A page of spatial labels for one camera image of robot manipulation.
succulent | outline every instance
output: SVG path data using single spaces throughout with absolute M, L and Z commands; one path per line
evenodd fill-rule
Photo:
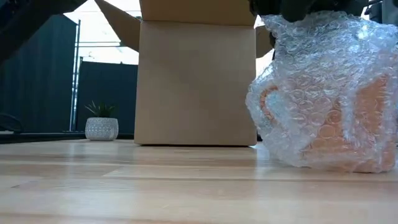
M 107 106 L 104 103 L 96 106 L 94 101 L 92 101 L 90 105 L 86 105 L 86 108 L 97 118 L 110 118 L 115 106 Z

open cardboard box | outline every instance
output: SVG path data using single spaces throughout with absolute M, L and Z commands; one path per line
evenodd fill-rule
M 143 22 L 96 2 L 121 42 L 139 52 L 135 143 L 256 143 L 244 102 L 256 56 L 272 47 L 263 27 L 254 30 L 248 0 L 141 0 Z

dark gray wall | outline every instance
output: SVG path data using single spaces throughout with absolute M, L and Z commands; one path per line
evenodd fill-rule
M 134 133 L 136 117 L 137 65 L 82 62 L 80 65 L 76 130 L 84 131 L 91 113 L 85 105 L 94 101 L 116 105 L 112 117 L 119 120 L 119 132 Z
M 51 17 L 0 66 L 0 113 L 18 117 L 25 131 L 69 130 L 76 24 Z

wooden floor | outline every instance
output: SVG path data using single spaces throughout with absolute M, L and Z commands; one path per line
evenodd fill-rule
M 0 223 L 398 223 L 398 172 L 339 174 L 262 147 L 0 145 Z

textured white pot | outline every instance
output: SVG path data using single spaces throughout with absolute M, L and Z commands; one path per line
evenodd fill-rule
M 91 141 L 113 141 L 119 134 L 119 123 L 116 118 L 88 118 L 86 138 Z

